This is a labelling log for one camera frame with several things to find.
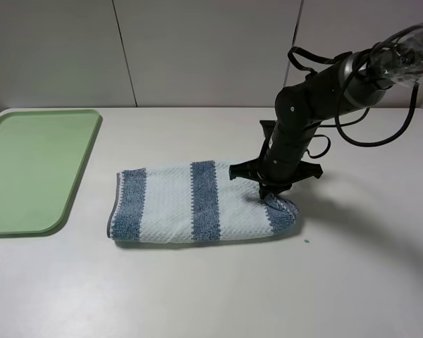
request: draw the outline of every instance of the clear plastic wrap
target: clear plastic wrap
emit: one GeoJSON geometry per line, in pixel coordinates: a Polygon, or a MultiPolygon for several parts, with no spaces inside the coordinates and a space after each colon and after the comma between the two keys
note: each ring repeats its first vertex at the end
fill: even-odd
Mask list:
{"type": "Polygon", "coordinates": [[[423,77],[423,23],[393,35],[370,53],[372,76],[412,87],[423,77]]]}

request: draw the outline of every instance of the towel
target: towel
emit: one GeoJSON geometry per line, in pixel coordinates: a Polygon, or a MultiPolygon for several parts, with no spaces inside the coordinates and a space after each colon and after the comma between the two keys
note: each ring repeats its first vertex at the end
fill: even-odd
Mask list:
{"type": "Polygon", "coordinates": [[[107,234],[115,241],[193,243],[273,236],[294,226],[288,200],[259,197],[257,182],[229,180],[233,162],[124,170],[107,234]]]}

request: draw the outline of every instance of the folded towel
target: folded towel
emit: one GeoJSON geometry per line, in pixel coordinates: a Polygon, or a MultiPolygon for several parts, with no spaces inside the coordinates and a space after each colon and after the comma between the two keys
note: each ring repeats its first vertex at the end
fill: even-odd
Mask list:
{"type": "Polygon", "coordinates": [[[231,162],[205,161],[118,173],[108,222],[115,241],[191,243],[268,237],[295,224],[296,206],[256,182],[229,180],[231,162]]]}

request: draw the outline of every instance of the table surface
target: table surface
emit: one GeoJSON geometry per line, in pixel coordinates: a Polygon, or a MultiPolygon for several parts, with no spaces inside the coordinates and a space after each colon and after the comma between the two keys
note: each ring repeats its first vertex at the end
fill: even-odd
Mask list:
{"type": "MultiPolygon", "coordinates": [[[[0,239],[0,337],[423,337],[423,110],[380,148],[322,130],[332,139],[315,161],[323,177],[286,194],[300,209],[300,234],[189,248],[108,239],[115,174],[255,158],[258,120],[274,110],[97,110],[101,130],[66,225],[0,239]]],[[[373,109],[347,131],[379,140],[406,113],[373,109]]],[[[320,139],[310,147],[323,148],[320,139]]]]}

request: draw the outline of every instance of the black cable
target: black cable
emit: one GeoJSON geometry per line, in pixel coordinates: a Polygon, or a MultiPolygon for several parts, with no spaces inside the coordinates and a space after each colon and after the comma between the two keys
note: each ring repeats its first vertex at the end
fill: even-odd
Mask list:
{"type": "Polygon", "coordinates": [[[327,146],[323,150],[323,152],[318,154],[318,155],[310,155],[309,149],[306,149],[307,155],[309,155],[310,158],[323,157],[324,155],[326,155],[328,153],[329,149],[331,148],[331,139],[329,139],[326,135],[322,135],[322,134],[314,135],[313,137],[324,137],[324,138],[326,138],[327,139],[327,146]]]}
{"type": "Polygon", "coordinates": [[[354,67],[352,72],[346,78],[345,82],[343,83],[343,85],[341,87],[340,93],[338,93],[337,109],[336,109],[336,116],[335,116],[336,128],[337,128],[340,136],[345,141],[351,143],[352,145],[363,146],[363,147],[383,146],[384,144],[388,144],[388,143],[396,140],[397,138],[399,138],[399,136],[401,136],[406,131],[407,127],[409,127],[410,121],[412,120],[412,117],[413,117],[414,112],[415,112],[415,105],[417,104],[417,93],[418,93],[418,86],[419,85],[418,85],[418,83],[414,84],[414,88],[412,89],[412,95],[410,97],[409,112],[407,113],[407,117],[406,117],[406,119],[403,123],[403,126],[394,135],[387,137],[386,139],[383,139],[381,141],[377,141],[377,142],[355,141],[354,139],[351,139],[349,136],[347,136],[347,134],[345,134],[343,129],[342,129],[342,125],[340,123],[340,107],[341,107],[341,101],[342,101],[342,98],[343,98],[343,94],[345,93],[345,90],[348,88],[350,81],[354,78],[354,76],[357,74],[359,69],[365,64],[367,59],[368,59],[368,55],[361,57],[360,62],[356,65],[356,67],[354,67]]]}
{"type": "MultiPolygon", "coordinates": [[[[362,121],[364,118],[367,117],[369,110],[370,110],[370,108],[365,109],[365,112],[357,120],[354,120],[354,121],[348,122],[348,123],[343,123],[340,126],[341,127],[347,127],[349,125],[355,125],[356,123],[359,123],[360,121],[362,121]]],[[[335,127],[337,127],[337,125],[320,125],[319,126],[319,128],[335,128],[335,127]]]]}

